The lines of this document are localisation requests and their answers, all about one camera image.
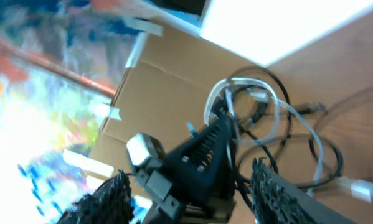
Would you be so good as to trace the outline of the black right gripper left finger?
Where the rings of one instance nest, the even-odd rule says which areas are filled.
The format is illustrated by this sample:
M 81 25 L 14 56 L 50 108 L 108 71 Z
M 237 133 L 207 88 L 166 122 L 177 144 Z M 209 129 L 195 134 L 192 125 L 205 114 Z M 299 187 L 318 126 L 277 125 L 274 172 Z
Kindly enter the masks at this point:
M 134 219 L 129 175 L 122 170 L 66 209 L 58 224 L 129 224 Z

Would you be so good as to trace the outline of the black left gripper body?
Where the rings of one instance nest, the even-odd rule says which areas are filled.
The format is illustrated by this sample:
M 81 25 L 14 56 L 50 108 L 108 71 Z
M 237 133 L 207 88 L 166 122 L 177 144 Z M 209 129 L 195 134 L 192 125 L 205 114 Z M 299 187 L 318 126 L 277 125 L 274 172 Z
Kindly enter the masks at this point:
M 227 223 L 235 207 L 235 144 L 230 118 L 220 118 L 135 167 L 153 204 L 144 223 Z

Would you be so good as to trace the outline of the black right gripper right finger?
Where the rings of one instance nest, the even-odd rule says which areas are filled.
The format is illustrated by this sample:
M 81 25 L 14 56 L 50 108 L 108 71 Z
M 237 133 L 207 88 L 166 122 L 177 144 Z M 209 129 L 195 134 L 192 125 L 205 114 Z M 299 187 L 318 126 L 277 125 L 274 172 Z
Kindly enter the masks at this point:
M 298 189 L 261 159 L 252 162 L 252 204 L 258 223 L 348 224 L 353 221 Z

